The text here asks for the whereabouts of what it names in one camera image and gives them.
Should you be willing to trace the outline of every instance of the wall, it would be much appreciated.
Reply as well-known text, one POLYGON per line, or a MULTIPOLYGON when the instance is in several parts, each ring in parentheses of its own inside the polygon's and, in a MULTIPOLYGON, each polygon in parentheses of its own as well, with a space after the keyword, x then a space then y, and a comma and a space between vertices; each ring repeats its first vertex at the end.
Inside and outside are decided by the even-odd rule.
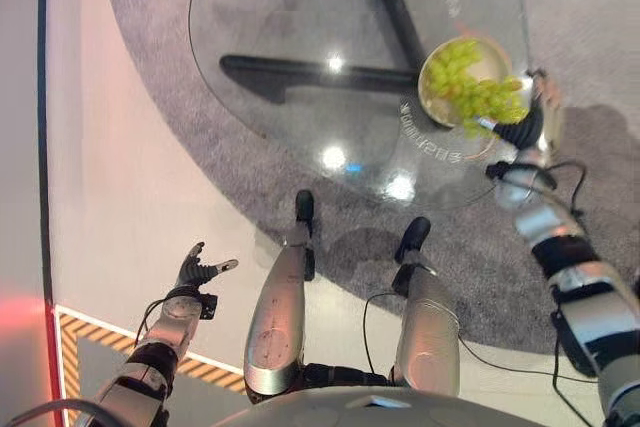
MULTIPOLYGON (((0 423, 49 400, 40 249, 38 0, 0 0, 0 423)), ((31 425, 53 425, 41 418, 31 425)))

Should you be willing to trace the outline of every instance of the white floor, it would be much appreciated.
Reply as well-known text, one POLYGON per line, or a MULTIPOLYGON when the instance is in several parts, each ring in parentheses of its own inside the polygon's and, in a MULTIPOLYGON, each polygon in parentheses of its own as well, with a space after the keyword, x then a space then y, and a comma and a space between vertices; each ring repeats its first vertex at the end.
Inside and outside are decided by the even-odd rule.
MULTIPOLYGON (((237 258, 216 279, 212 323, 192 350, 240 368, 253 306, 278 246, 203 175, 164 123, 120 35, 109 0, 48 0, 48 139, 54 294, 59 304, 135 330, 173 284, 187 250, 209 262, 237 258)), ((306 359, 366 368, 364 302, 323 278, 307 287, 306 359)), ((388 371, 400 320, 373 307, 374 365, 388 371)), ((551 370, 552 359, 473 345, 485 358, 551 370)), ((579 425, 548 377, 510 374, 462 353, 461 396, 545 425, 579 425)), ((563 362, 564 373, 571 367, 563 362)), ((594 424, 593 385, 562 383, 594 424)))

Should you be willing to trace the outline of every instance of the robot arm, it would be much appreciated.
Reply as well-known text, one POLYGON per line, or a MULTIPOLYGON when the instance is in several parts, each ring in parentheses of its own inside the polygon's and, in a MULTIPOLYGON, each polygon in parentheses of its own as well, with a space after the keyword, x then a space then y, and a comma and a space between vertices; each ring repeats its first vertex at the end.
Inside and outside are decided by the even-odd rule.
MULTIPOLYGON (((582 374, 598 377, 607 425, 636 425, 640 423, 640 303, 617 271, 595 253, 567 208, 545 195, 551 193, 553 179, 539 174, 547 167, 553 140, 545 137, 549 129, 544 124, 558 112, 549 112, 541 95, 534 99, 533 110, 537 112, 525 130, 538 132, 535 143, 529 137, 529 145, 508 169, 500 173, 488 169, 490 176, 498 174, 505 180, 496 189, 496 201, 514 211, 516 230, 542 267, 558 306, 552 322, 569 360, 582 374)), ((510 141, 526 137, 517 131, 508 134, 510 141)))
MULTIPOLYGON (((120 372, 109 381, 95 401, 131 427, 160 427, 169 413, 164 401, 171 395, 178 364, 184 358, 200 319, 212 319, 217 297, 201 294, 198 287, 238 265, 230 260, 213 266, 200 265, 196 244, 180 269, 174 288, 162 305, 158 320, 136 346, 120 372)), ((76 426, 100 425, 93 417, 80 416, 76 426)))

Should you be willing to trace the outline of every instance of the bowl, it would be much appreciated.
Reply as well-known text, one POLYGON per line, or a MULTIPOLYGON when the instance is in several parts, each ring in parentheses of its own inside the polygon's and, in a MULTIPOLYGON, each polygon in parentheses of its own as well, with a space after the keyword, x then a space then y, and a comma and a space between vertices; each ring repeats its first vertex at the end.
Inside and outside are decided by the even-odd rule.
POLYGON ((447 99, 435 96, 429 89, 429 63, 449 44, 459 40, 475 40, 476 48, 482 56, 478 62, 467 67, 466 72, 478 80, 502 81, 511 74, 511 61, 502 47, 486 37, 456 37, 440 44, 427 58, 418 77, 418 96, 426 114, 436 123, 453 128, 462 123, 455 106, 447 99))

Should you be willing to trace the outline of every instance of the gray carpet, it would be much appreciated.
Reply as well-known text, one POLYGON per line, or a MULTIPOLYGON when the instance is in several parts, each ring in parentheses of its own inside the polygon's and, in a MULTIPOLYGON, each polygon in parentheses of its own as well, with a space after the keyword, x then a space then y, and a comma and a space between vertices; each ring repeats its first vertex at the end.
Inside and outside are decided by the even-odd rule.
MULTIPOLYGON (((640 116, 626 53, 634 50, 635 34, 624 22, 630 0, 526 1, 534 63, 557 77, 569 106, 559 158, 589 166, 580 206, 593 243, 631 280, 640 257, 640 116)), ((167 124, 208 178, 261 229, 279 237, 290 225, 296 191, 310 188, 318 199, 319 273, 366 297, 389 285, 399 236, 413 217, 427 215, 434 227, 423 250, 456 298, 463 335, 551 351, 553 305, 540 269, 490 197, 430 213, 379 204, 316 175, 294 153, 252 133, 208 90, 189 46, 189 0, 111 2, 167 124)), ((568 195, 574 177, 559 178, 561 193, 568 195)), ((381 305, 400 308, 391 300, 381 305)))

